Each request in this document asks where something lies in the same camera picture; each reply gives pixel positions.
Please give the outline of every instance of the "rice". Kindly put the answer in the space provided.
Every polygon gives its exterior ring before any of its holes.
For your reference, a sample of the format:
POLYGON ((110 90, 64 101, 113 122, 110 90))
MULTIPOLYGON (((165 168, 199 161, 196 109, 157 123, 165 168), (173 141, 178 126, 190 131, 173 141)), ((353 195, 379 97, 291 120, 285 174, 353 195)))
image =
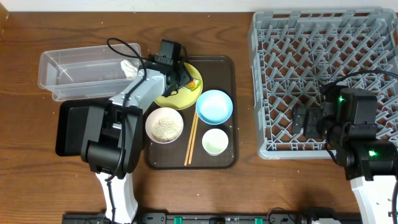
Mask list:
POLYGON ((158 142, 173 141, 182 130, 182 122, 179 119, 163 117, 152 125, 152 135, 158 142))

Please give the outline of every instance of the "blue bowl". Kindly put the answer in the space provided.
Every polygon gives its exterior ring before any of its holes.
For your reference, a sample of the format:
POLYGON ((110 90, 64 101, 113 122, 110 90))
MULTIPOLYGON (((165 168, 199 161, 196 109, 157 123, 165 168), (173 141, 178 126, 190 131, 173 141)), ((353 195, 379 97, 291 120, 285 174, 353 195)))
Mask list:
POLYGON ((209 90, 197 101, 198 117, 207 124, 222 124, 232 115, 231 98, 223 91, 209 90))

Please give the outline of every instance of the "bowl of rice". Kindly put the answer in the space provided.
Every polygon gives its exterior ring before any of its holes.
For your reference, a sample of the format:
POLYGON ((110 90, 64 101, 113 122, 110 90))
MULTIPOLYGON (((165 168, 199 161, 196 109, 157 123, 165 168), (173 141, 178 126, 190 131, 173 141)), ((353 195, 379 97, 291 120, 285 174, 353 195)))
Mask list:
POLYGON ((180 113, 172 108, 154 110, 145 123, 149 138, 160 144, 175 141, 181 135, 182 129, 183 119, 180 113))

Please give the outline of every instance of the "plastic bin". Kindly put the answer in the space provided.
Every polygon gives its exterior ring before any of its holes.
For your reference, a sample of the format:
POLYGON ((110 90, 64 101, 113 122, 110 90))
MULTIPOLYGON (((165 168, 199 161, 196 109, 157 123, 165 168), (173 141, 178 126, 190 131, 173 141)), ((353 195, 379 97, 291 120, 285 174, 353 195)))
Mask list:
MULTIPOLYGON (((398 20, 390 9, 256 12, 248 34, 258 154, 263 159, 326 159, 324 141, 292 134, 292 108, 319 107, 320 84, 363 70, 398 72, 398 20)), ((398 145, 397 80, 346 80, 377 93, 377 138, 398 145)))
MULTIPOLYGON (((123 44, 112 46, 134 55, 123 44)), ((130 46, 141 54, 138 44, 130 46)), ((47 51, 40 57, 39 87, 50 90, 55 101, 114 96, 132 82, 121 69, 124 59, 139 66, 138 59, 119 55, 107 45, 47 51)))

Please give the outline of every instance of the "yellow plate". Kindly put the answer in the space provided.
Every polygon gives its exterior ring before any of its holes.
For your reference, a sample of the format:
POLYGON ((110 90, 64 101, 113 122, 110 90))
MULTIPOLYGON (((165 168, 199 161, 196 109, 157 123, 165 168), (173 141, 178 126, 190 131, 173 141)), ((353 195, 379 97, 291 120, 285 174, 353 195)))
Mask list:
POLYGON ((192 78, 201 80, 200 86, 194 91, 181 88, 178 90, 178 94, 174 96, 160 96, 155 100, 155 103, 157 105, 161 107, 173 108, 175 110, 183 110, 190 107, 197 101, 197 99, 201 95, 201 91, 203 90, 203 79, 201 78, 199 71, 194 66, 188 63, 185 63, 185 66, 191 74, 192 78))

